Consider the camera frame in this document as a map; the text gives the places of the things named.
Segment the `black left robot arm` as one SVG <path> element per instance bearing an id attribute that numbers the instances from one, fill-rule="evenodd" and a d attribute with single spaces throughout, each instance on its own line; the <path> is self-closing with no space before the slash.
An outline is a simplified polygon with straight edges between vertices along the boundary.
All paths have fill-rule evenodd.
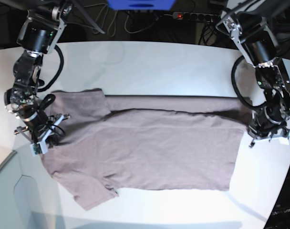
<path id="1" fill-rule="evenodd" d="M 280 43 L 268 23 L 289 7 L 290 0 L 244 0 L 223 9 L 215 25 L 242 54 L 232 67 L 231 83 L 241 103 L 252 110 L 247 131 L 255 142 L 290 138 L 290 78 L 279 55 Z M 251 105 L 238 89 L 235 72 L 243 60 L 255 69 L 256 82 L 263 90 L 265 102 L 260 105 Z"/>

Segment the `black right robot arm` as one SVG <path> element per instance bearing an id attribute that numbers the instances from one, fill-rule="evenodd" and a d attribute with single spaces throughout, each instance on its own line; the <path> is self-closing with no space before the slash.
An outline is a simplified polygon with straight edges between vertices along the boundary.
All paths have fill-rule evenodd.
<path id="1" fill-rule="evenodd" d="M 26 10 L 28 15 L 17 38 L 17 44 L 24 51 L 14 64 L 14 84 L 4 94 L 4 103 L 33 133 L 48 121 L 35 98 L 42 85 L 39 75 L 43 56 L 56 48 L 66 26 L 64 20 L 73 5 L 68 0 L 8 0 L 6 3 Z"/>

